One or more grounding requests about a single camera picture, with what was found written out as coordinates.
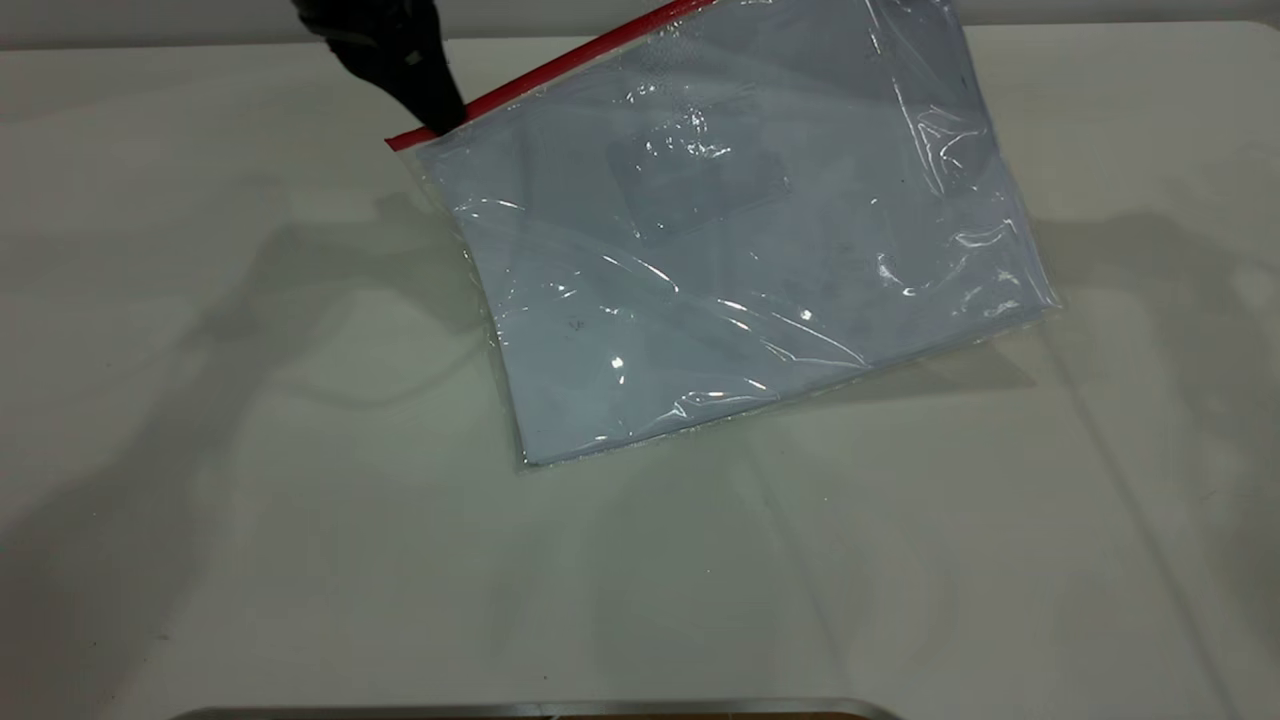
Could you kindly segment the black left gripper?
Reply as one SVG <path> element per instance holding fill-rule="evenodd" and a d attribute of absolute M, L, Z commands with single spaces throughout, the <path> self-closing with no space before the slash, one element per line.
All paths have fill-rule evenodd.
<path fill-rule="evenodd" d="M 340 47 L 340 64 L 352 76 L 393 97 L 422 127 L 445 135 L 466 122 L 466 105 L 445 58 L 435 3 L 292 5 L 311 35 Z"/>

